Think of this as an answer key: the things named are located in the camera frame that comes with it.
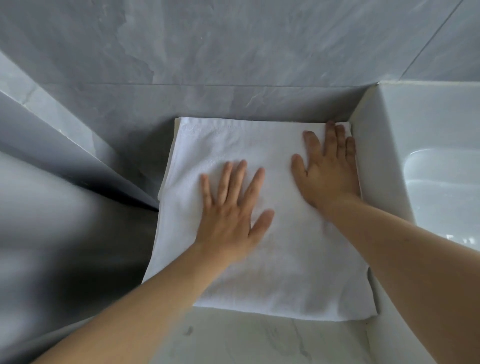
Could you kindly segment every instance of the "folded towel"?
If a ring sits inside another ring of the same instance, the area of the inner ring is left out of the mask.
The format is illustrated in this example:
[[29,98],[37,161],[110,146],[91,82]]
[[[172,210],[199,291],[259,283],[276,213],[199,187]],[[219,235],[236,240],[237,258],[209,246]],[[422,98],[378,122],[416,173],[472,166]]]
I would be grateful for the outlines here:
[[[342,124],[350,135],[349,123]],[[193,243],[202,215],[200,174],[210,175],[215,193],[223,164],[245,159],[244,188],[259,167],[266,170],[252,223],[266,208],[275,210],[275,218],[252,254],[231,265],[195,305],[324,321],[376,315],[367,264],[293,181],[291,156],[306,160],[303,130],[324,140],[320,123],[177,119],[144,281]]]

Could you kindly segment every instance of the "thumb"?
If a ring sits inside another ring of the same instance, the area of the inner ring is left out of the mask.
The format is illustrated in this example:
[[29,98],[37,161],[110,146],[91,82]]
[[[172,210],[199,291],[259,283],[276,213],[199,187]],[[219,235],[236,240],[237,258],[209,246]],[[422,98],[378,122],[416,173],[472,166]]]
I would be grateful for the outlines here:
[[250,230],[248,237],[253,245],[257,245],[260,240],[264,237],[265,233],[267,232],[268,228],[272,224],[273,216],[275,215],[274,210],[265,210],[259,216],[255,225]]
[[300,187],[301,180],[306,177],[307,171],[305,170],[303,159],[299,154],[294,154],[292,156],[292,174],[297,187]]

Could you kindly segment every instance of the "hand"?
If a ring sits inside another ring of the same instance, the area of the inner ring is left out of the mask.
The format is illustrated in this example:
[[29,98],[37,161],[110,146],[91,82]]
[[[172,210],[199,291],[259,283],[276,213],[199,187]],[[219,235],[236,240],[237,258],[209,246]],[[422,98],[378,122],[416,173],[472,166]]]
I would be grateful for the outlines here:
[[240,190],[247,162],[241,161],[233,175],[232,169],[232,163],[227,162],[216,201],[212,198],[208,176],[201,175],[204,210],[194,243],[207,255],[221,256],[227,264],[245,258],[257,246],[274,216],[273,210],[266,210],[250,228],[252,211],[264,183],[265,169],[258,169],[241,201]]
[[355,140],[345,139],[343,125],[329,121],[325,127],[325,148],[313,132],[303,132],[308,168],[298,154],[292,156],[292,173],[303,198],[328,218],[330,204],[343,197],[360,196],[355,163]]

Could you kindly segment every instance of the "person's right hand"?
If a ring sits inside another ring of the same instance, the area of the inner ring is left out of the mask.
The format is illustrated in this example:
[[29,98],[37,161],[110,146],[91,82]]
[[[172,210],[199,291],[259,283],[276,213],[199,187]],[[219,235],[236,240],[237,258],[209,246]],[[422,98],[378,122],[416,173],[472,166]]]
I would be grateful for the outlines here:
[[360,196],[355,163],[355,140],[345,139],[343,125],[329,121],[325,127],[325,146],[313,132],[304,131],[308,168],[300,155],[292,156],[292,173],[303,198],[328,218],[328,207],[343,197]]

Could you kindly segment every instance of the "person's left hand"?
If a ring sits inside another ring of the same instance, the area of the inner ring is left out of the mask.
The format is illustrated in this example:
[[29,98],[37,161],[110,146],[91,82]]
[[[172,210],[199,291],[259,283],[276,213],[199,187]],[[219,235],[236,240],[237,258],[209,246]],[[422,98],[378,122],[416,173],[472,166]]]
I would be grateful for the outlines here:
[[264,211],[250,228],[252,211],[264,183],[265,169],[258,169],[240,200],[246,169],[245,160],[238,164],[233,174],[233,164],[225,164],[216,200],[212,197],[208,176],[201,175],[204,210],[194,244],[207,255],[226,259],[227,264],[245,258],[257,246],[275,214],[273,210]]

